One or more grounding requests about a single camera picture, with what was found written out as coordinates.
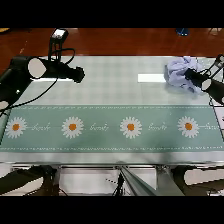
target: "cloth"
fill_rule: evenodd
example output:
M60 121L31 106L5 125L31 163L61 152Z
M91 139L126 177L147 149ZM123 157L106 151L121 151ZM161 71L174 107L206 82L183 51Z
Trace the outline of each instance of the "cloth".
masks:
M190 56L178 57L167 65L168 80L172 86L180 86L184 89L191 89L195 93L200 93L201 89L193 85L190 80L185 79L184 73L188 68L195 69L197 72L202 70L202 66L197 62L196 58Z

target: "purple cloth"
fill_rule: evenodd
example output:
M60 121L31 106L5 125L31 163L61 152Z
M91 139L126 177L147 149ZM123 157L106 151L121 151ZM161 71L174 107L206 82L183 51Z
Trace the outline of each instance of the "purple cloth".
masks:
M197 62L196 58L190 56L178 57L167 65L168 83L172 86L180 86L184 89L193 89L194 92L200 93L201 89L194 86L190 80L185 79L184 73L188 68L201 71L202 66Z

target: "white rectangle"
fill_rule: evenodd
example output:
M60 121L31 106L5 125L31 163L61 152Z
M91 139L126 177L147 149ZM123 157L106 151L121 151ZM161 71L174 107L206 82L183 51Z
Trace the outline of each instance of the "white rectangle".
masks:
M138 74L138 82L166 82L164 74Z

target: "robotic arm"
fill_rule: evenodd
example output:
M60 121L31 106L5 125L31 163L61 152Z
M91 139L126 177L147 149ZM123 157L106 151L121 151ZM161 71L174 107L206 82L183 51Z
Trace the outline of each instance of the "robotic arm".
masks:
M76 83L80 83L85 74L82 68L70 68L68 64L72 58L66 62L61 62L61 52L66 50L75 50L73 48L62 48L62 44L68 36L68 31L65 29L56 29L51 38L48 52L48 60L39 57L18 55L11 59L9 67L0 77L0 112L12 109L20 105L12 106L24 93L30 83L41 78L56 78L55 82L44 92L46 93L58 79L72 79ZM56 55L56 59L52 59L52 54Z

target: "white daisy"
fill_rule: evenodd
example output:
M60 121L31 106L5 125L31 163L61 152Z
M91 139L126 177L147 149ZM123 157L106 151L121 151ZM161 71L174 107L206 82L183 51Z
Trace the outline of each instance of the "white daisy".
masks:
M26 121L22 117L14 117L6 126L6 135L8 138L17 138L23 134L27 128Z
M182 117L179 119L177 127L179 127L178 130L182 131L182 135L185 135L185 137L194 138L199 133L199 127L194 118Z
M64 132L63 135L66 135L66 138L70 137L71 138L75 138L76 136L79 136L80 134L82 134L82 130L83 130L83 122L81 119L79 119L78 117L74 118L74 117L69 117L68 119L66 119L65 122L63 122L62 125L62 131Z
M126 117L126 119L123 119L120 127L120 131L123 131L123 135L126 135L126 138L130 139L139 136L141 134L140 130L142 130L140 121L134 117Z

